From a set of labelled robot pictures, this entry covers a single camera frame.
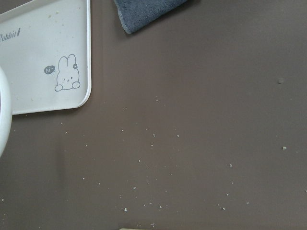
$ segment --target tabletop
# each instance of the tabletop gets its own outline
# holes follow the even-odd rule
[[[90,98],[13,116],[0,229],[306,229],[307,2],[189,0],[132,35],[91,4]]]

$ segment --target bunny face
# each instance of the bunny face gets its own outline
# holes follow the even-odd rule
[[[76,56],[70,54],[68,57],[61,57],[59,60],[59,73],[55,91],[77,89],[80,87],[79,71],[76,64]]]

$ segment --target white tray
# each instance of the white tray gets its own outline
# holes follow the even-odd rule
[[[76,108],[91,92],[90,0],[33,0],[0,15],[13,114]]]

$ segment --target bowl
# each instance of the bowl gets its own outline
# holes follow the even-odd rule
[[[0,157],[9,138],[12,123],[11,93],[7,78],[0,67]]]

